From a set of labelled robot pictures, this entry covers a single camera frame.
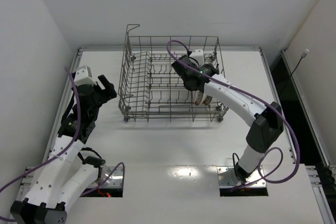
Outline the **white plate red characters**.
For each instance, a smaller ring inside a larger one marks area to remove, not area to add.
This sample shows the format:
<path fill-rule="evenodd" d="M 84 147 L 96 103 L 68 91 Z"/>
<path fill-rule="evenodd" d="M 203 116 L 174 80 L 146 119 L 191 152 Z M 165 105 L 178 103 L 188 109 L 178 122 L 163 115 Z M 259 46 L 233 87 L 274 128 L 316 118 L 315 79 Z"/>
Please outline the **white plate red characters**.
<path fill-rule="evenodd" d="M 196 106 L 199 106 L 202 104 L 202 99 L 205 97 L 206 95 L 198 90 L 193 91 L 193 103 Z"/>

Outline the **floral plate brown rim front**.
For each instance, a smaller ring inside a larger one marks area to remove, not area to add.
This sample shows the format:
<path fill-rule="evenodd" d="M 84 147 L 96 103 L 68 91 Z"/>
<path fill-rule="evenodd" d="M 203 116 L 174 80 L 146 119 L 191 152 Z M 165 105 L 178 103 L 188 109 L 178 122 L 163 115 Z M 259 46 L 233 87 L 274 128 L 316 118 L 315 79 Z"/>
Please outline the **floral plate brown rim front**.
<path fill-rule="evenodd" d="M 212 99 L 212 97 L 207 95 L 202 99 L 202 104 L 208 106 L 212 102 Z"/>

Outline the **floral plate brown rim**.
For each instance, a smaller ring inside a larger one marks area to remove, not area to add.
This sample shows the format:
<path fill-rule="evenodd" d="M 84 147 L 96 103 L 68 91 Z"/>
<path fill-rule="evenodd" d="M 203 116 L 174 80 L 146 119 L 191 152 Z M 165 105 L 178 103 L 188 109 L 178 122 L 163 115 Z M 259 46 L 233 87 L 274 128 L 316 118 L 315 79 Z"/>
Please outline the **floral plate brown rim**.
<path fill-rule="evenodd" d="M 204 102 L 206 106 L 220 106 L 221 102 L 218 101 L 216 98 L 213 97 L 207 97 Z"/>
<path fill-rule="evenodd" d="M 202 104 L 208 106 L 212 102 L 212 99 L 212 97 L 207 95 L 202 99 Z"/>

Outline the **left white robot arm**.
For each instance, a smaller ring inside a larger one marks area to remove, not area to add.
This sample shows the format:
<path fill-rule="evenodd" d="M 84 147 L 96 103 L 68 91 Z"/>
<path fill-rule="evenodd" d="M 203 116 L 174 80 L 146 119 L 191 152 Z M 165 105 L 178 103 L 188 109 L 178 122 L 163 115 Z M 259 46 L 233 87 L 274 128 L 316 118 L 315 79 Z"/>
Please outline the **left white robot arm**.
<path fill-rule="evenodd" d="M 76 104 L 69 104 L 61 119 L 53 149 L 35 184 L 23 200 L 13 202 L 10 213 L 16 223 L 65 223 L 68 211 L 86 188 L 101 180 L 105 160 L 87 156 L 78 171 L 67 175 L 96 126 L 103 104 L 116 98 L 114 85 L 104 75 L 93 81 L 90 74 L 77 71 L 70 76 Z"/>

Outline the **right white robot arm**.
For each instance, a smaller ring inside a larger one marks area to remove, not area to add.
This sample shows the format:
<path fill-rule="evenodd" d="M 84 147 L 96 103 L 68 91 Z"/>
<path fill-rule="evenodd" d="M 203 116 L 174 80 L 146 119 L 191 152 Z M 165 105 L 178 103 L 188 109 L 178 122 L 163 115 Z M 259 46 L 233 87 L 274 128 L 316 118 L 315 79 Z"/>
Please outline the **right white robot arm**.
<path fill-rule="evenodd" d="M 283 132 L 283 122 L 273 110 L 261 102 L 236 91 L 212 64 L 198 67 L 189 56 L 183 55 L 172 63 L 172 68 L 182 78 L 187 90 L 199 91 L 216 98 L 239 115 L 250 127 L 243 155 L 233 168 L 223 174 L 228 185 L 245 183 L 270 146 Z"/>

